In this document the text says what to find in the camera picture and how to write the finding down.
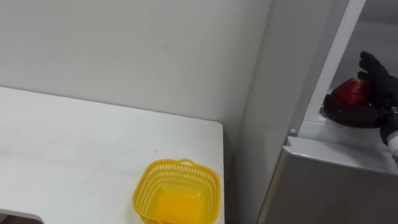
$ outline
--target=red fruit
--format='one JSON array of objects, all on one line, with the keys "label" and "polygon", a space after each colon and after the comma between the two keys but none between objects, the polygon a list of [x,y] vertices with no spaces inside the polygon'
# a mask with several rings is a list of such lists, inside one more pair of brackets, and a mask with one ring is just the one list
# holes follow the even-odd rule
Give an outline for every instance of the red fruit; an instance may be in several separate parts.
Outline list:
[{"label": "red fruit", "polygon": [[331,92],[331,99],[339,108],[353,108],[369,104],[369,83],[351,78]]}]

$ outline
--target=yellow basket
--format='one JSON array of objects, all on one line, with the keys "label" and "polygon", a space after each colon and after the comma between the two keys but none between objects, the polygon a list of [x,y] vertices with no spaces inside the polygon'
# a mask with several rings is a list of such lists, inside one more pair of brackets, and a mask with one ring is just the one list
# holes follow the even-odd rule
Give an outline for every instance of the yellow basket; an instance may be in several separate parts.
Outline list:
[{"label": "yellow basket", "polygon": [[217,174],[189,159],[151,163],[132,197],[132,206],[145,224],[211,224],[219,204]]}]

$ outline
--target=white table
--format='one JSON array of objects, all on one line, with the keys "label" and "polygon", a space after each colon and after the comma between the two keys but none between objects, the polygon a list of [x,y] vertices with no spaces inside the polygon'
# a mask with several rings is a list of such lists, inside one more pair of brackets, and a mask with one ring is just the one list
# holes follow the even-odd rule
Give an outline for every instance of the white table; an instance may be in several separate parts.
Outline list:
[{"label": "white table", "polygon": [[146,166],[190,158],[217,172],[220,123],[0,88],[0,213],[46,224],[141,223],[131,197]]}]

